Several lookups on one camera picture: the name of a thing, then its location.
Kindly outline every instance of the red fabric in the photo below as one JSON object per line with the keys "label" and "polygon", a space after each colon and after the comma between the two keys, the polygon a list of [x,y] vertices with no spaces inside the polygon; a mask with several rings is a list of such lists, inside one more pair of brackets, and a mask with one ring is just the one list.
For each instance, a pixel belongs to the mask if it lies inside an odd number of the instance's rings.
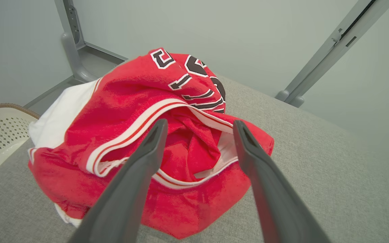
{"label": "red fabric", "polygon": [[[156,57],[159,56],[157,53],[163,53],[162,63],[154,57],[154,53]],[[65,131],[64,142],[56,148],[42,147],[34,151],[31,155],[34,162],[28,164],[31,172],[43,192],[68,216],[83,218],[121,168],[119,166],[105,177],[98,177],[86,168],[91,153],[120,136],[153,104],[178,99],[233,123],[235,117],[222,114],[225,103],[220,103],[220,99],[224,101],[225,94],[223,90],[220,93],[220,84],[215,85],[218,82],[215,75],[197,59],[194,59],[194,68],[193,65],[187,67],[188,61],[193,62],[190,58],[194,57],[168,54],[160,48],[118,66],[97,82],[91,99]],[[172,59],[174,62],[162,68],[160,64],[167,59],[168,63]],[[190,69],[200,74],[193,74]],[[191,79],[180,89],[173,90],[170,84],[187,74]],[[202,94],[207,96],[208,90],[214,94],[202,98]],[[204,108],[205,103],[206,106],[209,106],[208,103],[217,105]],[[171,109],[159,118],[168,120],[168,137],[161,169],[180,181],[199,181],[194,174],[212,169],[221,156],[217,144],[222,131],[202,123],[187,107]],[[265,151],[271,154],[273,138],[251,123],[245,123]],[[100,161],[130,156],[148,131],[128,146],[107,152]],[[153,179],[142,224],[178,239],[188,237],[213,223],[238,202],[249,187],[250,180],[238,163],[233,163],[205,183],[188,189],[171,189]]]}

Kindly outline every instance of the red stripe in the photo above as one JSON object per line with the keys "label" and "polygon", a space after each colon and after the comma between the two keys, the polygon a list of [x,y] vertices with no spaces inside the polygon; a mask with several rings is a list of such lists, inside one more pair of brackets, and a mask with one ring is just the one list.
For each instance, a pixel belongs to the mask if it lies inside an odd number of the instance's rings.
{"label": "red stripe", "polygon": [[180,185],[180,184],[176,184],[176,183],[170,182],[166,178],[164,178],[163,175],[160,175],[158,173],[156,173],[156,175],[160,176],[161,179],[163,179],[163,180],[167,181],[168,183],[173,184],[175,186],[188,186],[188,185]]}
{"label": "red stripe", "polygon": [[29,159],[31,160],[31,164],[34,163],[34,158],[32,157],[32,151],[33,151],[33,150],[34,150],[33,148],[31,148],[31,149],[29,150]]}
{"label": "red stripe", "polygon": [[[169,104],[167,104],[167,105],[164,105],[164,106],[162,106],[162,107],[160,107],[159,109],[157,109],[155,112],[153,112],[153,114],[151,114],[143,123],[142,123],[142,125],[138,128],[138,129],[136,129],[136,131],[134,131],[134,133],[133,134],[131,134],[128,138],[126,138],[125,140],[123,140],[122,142],[119,142],[119,143],[117,143],[117,144],[113,144],[113,145],[110,145],[110,146],[108,146],[107,148],[105,148],[105,149],[103,149],[98,155],[97,155],[97,157],[96,157],[96,159],[95,159],[95,161],[94,161],[94,163],[93,163],[93,171],[95,171],[95,168],[96,168],[96,163],[97,163],[97,159],[104,153],[104,151],[106,151],[107,149],[109,149],[109,148],[112,148],[112,147],[114,147],[114,146],[118,146],[118,145],[120,145],[120,144],[122,144],[122,143],[125,143],[125,142],[127,142],[128,140],[130,140],[132,137],[134,137],[145,125],[146,125],[146,123],[148,123],[148,121],[149,120],[151,120],[151,118],[154,116],[154,115],[156,115],[159,111],[161,111],[162,109],[164,109],[164,108],[166,108],[166,107],[168,107],[168,106],[172,106],[172,105],[175,105],[175,104],[184,104],[184,103],[179,103],[179,102],[174,102],[174,103],[169,103]],[[224,125],[224,126],[227,126],[228,128],[233,128],[232,126],[229,126],[228,124],[226,124],[226,123],[222,123],[221,121],[219,121],[219,120],[215,120],[215,119],[213,119],[213,118],[211,118],[211,117],[208,117],[208,116],[206,116],[206,115],[204,115],[202,112],[199,112],[199,111],[196,111],[196,112],[198,112],[199,114],[201,114],[201,115],[203,115],[204,117],[206,117],[206,118],[208,118],[208,119],[210,119],[210,120],[213,120],[213,121],[215,121],[215,122],[217,122],[217,123],[220,123],[220,124],[222,124],[222,125]],[[179,184],[176,184],[176,183],[172,183],[172,182],[170,182],[170,181],[168,181],[166,178],[164,178],[162,175],[160,175],[160,174],[158,174],[157,173],[157,175],[159,175],[163,180],[165,180],[165,181],[167,181],[168,183],[171,183],[171,184],[173,184],[173,185],[176,185],[176,186],[187,186],[187,185],[179,185]]]}
{"label": "red stripe", "polygon": [[99,79],[97,80],[97,83],[94,85],[93,93],[96,91],[97,86],[99,85],[100,81],[102,81],[102,79],[103,79],[103,77],[102,77],[102,78],[99,78]]}
{"label": "red stripe", "polygon": [[172,106],[172,105],[176,105],[176,104],[185,104],[185,103],[173,102],[173,103],[169,103],[169,104],[166,104],[166,105],[164,105],[164,106],[158,108],[158,109],[157,109],[156,111],[154,111],[153,114],[151,114],[151,115],[142,123],[142,125],[140,125],[139,128],[136,129],[136,131],[134,131],[134,133],[131,134],[128,138],[126,138],[126,139],[123,140],[122,142],[119,142],[119,143],[117,143],[117,144],[110,145],[109,147],[103,149],[103,150],[99,153],[99,155],[97,155],[97,157],[96,157],[96,159],[95,159],[95,161],[94,161],[94,163],[93,163],[93,171],[95,171],[95,169],[96,169],[97,159],[104,153],[104,151],[106,151],[107,149],[112,148],[112,147],[114,147],[114,146],[118,146],[118,145],[120,145],[120,144],[122,144],[122,143],[127,142],[127,141],[130,140],[132,137],[134,137],[136,134],[138,134],[138,132],[139,132],[139,131],[148,123],[148,121],[151,120],[151,118],[152,118],[154,115],[156,115],[159,111],[161,111],[162,109],[164,109],[164,108],[166,108],[166,107],[168,107],[168,106]]}

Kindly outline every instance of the red jersey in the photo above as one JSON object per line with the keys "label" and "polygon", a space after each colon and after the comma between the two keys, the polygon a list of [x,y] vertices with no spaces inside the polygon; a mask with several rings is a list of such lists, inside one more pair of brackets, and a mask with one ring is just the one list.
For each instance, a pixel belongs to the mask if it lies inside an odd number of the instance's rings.
{"label": "red jersey", "polygon": [[[156,120],[168,121],[161,168],[148,189],[142,224],[182,239],[241,199],[249,178],[237,163],[225,90],[210,69],[163,48],[66,89],[29,128],[28,163],[66,223],[88,209]],[[269,155],[274,141],[245,121]]]}

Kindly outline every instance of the metal bracket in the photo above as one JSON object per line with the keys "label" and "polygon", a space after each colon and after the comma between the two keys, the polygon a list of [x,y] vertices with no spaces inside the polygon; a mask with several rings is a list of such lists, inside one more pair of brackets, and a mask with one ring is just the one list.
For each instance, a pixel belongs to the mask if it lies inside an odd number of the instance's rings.
{"label": "metal bracket", "polygon": [[389,8],[389,0],[370,1],[364,6],[363,11],[352,22],[352,27],[347,30],[338,43],[331,49],[328,55],[313,69],[304,80],[290,92],[285,102],[299,107],[302,105],[298,99],[304,95],[334,64],[364,35],[364,33],[378,20]]}
{"label": "metal bracket", "polygon": [[73,5],[72,0],[63,0],[65,12],[67,14],[68,23],[70,24],[71,34],[73,35],[76,48],[79,49],[85,46],[83,41],[82,30],[80,29],[80,21],[77,15],[77,10]]}
{"label": "metal bracket", "polygon": [[304,103],[304,97],[297,96],[291,102],[289,102],[289,105],[299,108],[303,103]]}
{"label": "metal bracket", "polygon": [[73,71],[74,78],[84,83],[97,80],[98,78],[88,72],[88,70],[82,65],[71,33],[65,32],[62,34],[61,41],[70,64],[71,71]]}
{"label": "metal bracket", "polygon": [[284,101],[286,98],[289,97],[289,91],[287,90],[282,90],[276,95],[276,99],[279,101]]}

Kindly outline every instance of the gray floor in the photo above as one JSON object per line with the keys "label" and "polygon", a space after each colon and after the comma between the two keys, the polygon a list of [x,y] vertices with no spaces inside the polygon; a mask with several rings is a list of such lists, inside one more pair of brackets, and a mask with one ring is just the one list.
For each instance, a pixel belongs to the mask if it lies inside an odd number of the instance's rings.
{"label": "gray floor", "polygon": [[[96,77],[103,77],[103,75],[123,62],[116,57],[110,56],[88,46],[79,50],[79,56],[82,60],[83,66],[85,66],[85,68]],[[81,82],[74,79],[74,77],[69,77],[55,86],[53,88],[54,90],[42,97],[41,100],[37,101],[32,106],[29,106],[28,109],[39,115],[43,115],[43,113],[49,108],[49,106],[52,105],[64,89],[78,84],[81,84]]]}

